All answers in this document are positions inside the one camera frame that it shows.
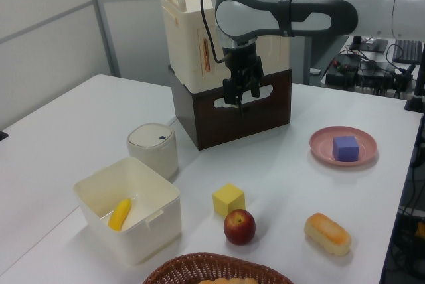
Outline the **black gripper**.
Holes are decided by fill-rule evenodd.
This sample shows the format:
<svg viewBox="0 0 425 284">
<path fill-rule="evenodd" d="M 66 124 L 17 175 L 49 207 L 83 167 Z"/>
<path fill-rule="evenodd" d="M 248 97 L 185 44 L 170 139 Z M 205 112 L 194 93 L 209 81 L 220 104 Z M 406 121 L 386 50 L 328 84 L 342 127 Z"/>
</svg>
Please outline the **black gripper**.
<svg viewBox="0 0 425 284">
<path fill-rule="evenodd" d="M 238 48 L 223 48 L 225 66 L 230 70 L 230 77 L 224 79 L 224 101 L 226 104 L 237 104 L 236 77 L 239 72 L 248 77 L 250 92 L 253 98 L 260 97 L 260 81 L 263 77 L 261 58 L 256 52 L 256 43 L 245 44 Z"/>
</svg>

